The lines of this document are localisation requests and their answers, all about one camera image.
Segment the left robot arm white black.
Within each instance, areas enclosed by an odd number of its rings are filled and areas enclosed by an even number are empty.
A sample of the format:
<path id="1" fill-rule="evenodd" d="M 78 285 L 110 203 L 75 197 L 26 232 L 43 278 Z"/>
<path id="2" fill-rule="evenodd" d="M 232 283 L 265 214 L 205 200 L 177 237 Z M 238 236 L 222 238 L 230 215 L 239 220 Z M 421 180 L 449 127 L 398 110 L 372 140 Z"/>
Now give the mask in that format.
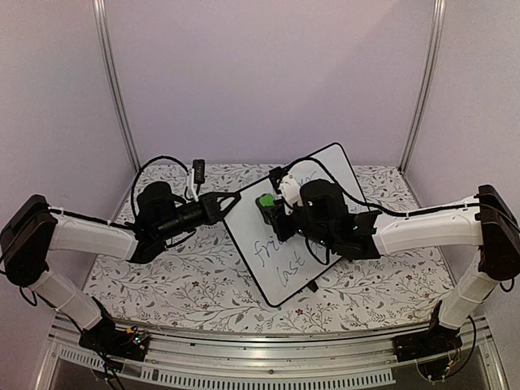
<path id="1" fill-rule="evenodd" d="M 117 224 L 52 208 L 32 195 L 1 230 L 1 259 L 7 279 L 27 288 L 70 317 L 104 353 L 121 344 L 101 306 L 68 278 L 50 270 L 52 251 L 104 255 L 146 264 L 170 248 L 168 240 L 214 225 L 238 203 L 238 192 L 209 192 L 185 200 L 167 182 L 149 184 L 137 196 L 133 223 Z"/>

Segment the white whiteboard black frame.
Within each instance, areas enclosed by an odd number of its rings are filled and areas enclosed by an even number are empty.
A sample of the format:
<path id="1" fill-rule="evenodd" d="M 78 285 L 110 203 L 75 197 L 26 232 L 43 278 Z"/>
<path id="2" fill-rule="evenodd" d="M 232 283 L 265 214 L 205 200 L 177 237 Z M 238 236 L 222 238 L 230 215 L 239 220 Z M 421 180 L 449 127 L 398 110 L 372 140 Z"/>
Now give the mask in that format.
<path id="1" fill-rule="evenodd" d="M 309 156 L 319 160 L 350 195 L 366 200 L 341 144 L 332 143 Z M 300 162 L 289 172 L 300 185 L 316 179 L 331 181 L 315 162 Z M 330 262 L 320 264 L 306 248 L 305 238 L 297 234 L 283 243 L 278 241 L 255 204 L 265 193 L 277 197 L 268 173 L 239 192 L 240 200 L 225 217 L 224 225 L 269 306 L 282 305 L 342 260 L 331 253 Z"/>

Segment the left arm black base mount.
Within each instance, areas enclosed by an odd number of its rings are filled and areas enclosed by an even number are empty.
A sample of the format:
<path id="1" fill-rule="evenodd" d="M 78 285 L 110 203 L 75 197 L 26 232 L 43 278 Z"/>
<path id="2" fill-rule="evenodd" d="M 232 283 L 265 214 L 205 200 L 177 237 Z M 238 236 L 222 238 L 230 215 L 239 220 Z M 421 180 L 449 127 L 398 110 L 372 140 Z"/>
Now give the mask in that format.
<path id="1" fill-rule="evenodd" d="M 101 321 L 81 332 L 79 346 L 117 358 L 143 362 L 148 353 L 150 333 L 136 326 L 117 329 L 112 322 Z"/>

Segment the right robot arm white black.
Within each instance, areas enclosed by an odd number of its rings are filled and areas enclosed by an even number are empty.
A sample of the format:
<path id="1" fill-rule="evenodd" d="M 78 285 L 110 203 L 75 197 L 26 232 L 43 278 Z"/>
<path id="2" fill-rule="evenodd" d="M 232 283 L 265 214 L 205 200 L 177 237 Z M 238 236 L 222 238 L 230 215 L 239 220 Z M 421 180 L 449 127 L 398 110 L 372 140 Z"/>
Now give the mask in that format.
<path id="1" fill-rule="evenodd" d="M 491 185 L 458 203 L 398 212 L 366 203 L 352 213 L 336 183 L 313 180 L 302 186 L 280 185 L 277 195 L 255 201 L 264 222 L 279 241 L 300 235 L 348 260 L 378 259 L 408 249 L 450 245 L 476 248 L 472 263 L 452 292 L 435 306 L 420 347 L 437 354 L 470 313 L 501 282 L 519 274 L 519 226 Z"/>

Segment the green black whiteboard eraser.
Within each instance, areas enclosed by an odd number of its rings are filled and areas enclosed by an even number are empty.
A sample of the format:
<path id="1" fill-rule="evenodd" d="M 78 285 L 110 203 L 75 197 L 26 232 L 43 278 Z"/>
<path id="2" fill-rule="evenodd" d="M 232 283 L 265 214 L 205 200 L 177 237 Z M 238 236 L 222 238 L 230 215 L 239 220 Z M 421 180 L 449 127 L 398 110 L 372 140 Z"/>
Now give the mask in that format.
<path id="1" fill-rule="evenodd" d="M 263 207 L 275 206 L 274 198 L 271 193 L 264 193 L 263 195 L 255 199 L 255 205 L 257 206 L 260 214 L 262 215 Z"/>

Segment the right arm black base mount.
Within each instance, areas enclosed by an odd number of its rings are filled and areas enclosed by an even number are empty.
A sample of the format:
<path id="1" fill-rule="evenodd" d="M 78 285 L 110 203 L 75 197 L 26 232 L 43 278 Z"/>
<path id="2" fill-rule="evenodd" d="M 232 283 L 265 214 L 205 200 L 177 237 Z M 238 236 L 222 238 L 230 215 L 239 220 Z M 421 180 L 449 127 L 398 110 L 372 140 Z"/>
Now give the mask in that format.
<path id="1" fill-rule="evenodd" d="M 398 362 L 447 353 L 462 347 L 459 331 L 459 329 L 434 326 L 425 331 L 395 336 L 392 338 L 393 352 Z"/>

